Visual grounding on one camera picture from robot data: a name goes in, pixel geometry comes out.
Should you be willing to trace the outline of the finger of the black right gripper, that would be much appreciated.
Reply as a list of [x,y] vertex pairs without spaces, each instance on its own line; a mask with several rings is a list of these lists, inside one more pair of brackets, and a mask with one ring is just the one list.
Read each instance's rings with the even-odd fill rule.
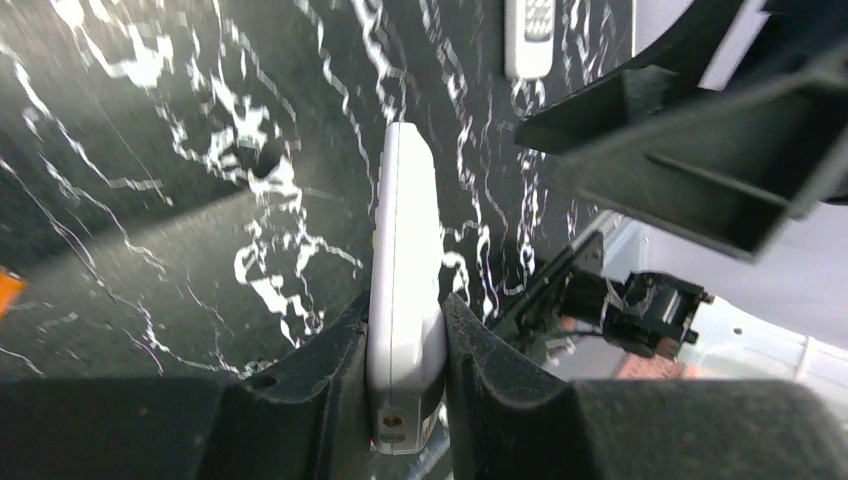
[[731,257],[847,198],[847,5],[768,1],[726,86],[700,80],[741,9],[696,1],[653,44],[525,118],[554,191]]

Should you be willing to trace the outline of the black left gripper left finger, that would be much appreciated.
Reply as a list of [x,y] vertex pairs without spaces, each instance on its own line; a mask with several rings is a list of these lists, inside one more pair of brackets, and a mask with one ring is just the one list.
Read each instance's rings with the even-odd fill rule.
[[365,479],[369,296],[245,380],[28,379],[1,386],[5,479]]

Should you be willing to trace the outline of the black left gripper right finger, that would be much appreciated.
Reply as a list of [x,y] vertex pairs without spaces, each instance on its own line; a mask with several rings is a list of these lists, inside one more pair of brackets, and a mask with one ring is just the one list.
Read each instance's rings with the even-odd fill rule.
[[805,387],[772,380],[565,382],[456,295],[446,405],[458,479],[843,479],[847,441]]

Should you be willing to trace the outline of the small white buttoned remote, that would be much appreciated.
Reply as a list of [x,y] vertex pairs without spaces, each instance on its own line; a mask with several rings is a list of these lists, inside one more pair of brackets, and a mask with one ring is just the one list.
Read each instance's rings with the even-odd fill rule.
[[366,347],[372,441],[382,454],[408,455],[425,446],[438,418],[447,357],[434,158],[412,123],[386,128],[375,221]]

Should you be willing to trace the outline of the long white remote control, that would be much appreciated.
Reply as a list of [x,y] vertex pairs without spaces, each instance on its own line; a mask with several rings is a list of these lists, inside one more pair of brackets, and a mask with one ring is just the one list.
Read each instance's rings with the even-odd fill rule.
[[504,72],[512,80],[540,79],[551,70],[554,53],[554,0],[506,0]]

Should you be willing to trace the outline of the orange battery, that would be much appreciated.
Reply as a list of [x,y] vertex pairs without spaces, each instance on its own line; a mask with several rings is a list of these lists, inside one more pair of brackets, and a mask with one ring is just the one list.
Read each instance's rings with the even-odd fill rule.
[[0,278],[0,314],[4,316],[17,297],[25,290],[27,282],[19,275],[1,270]]

